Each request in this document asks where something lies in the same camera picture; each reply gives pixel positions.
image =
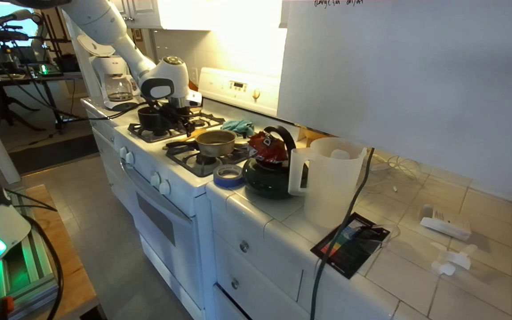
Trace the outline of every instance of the control panel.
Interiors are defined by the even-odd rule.
[[[203,67],[200,90],[210,99],[278,115],[280,78],[274,76]]]

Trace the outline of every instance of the gray floor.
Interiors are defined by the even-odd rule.
[[[143,254],[98,154],[24,176],[15,188],[40,183],[50,190],[109,318],[191,318]]]

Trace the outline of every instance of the white tile countertop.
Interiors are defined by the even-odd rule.
[[[326,266],[322,284],[356,288],[388,318],[512,318],[512,202],[473,190],[463,179],[390,163],[374,160],[354,209],[390,229],[390,238],[353,279]],[[317,263],[310,248],[322,234],[305,220],[301,197],[269,200],[246,188],[232,192],[214,183],[209,193],[244,208],[241,211],[264,222],[265,229],[283,229],[285,241],[294,241],[296,250]],[[420,211],[429,204],[443,218],[470,225],[472,238],[461,241],[420,225]],[[440,275],[433,268],[445,248],[459,252],[470,243],[479,247],[470,254],[470,270],[457,266],[454,275]]]

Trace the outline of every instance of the kettle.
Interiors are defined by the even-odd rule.
[[[289,177],[294,149],[296,142],[283,126],[267,126],[264,131],[253,135],[249,138],[251,158],[242,168],[248,190],[271,199],[290,197]]]
[[[292,152],[290,193],[306,195],[305,216],[321,231],[337,227],[356,192],[367,149],[337,136]]]

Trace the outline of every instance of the machine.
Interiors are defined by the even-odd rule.
[[[159,65],[145,56],[127,33],[127,24],[118,8],[109,0],[9,0],[13,3],[47,8],[61,7],[72,21],[84,30],[93,40],[111,44],[129,64],[130,74],[148,88],[150,97],[175,97],[180,106],[189,104],[189,76],[182,64],[177,71],[175,64],[162,60]],[[0,257],[31,231],[29,222],[11,206],[0,186]]]

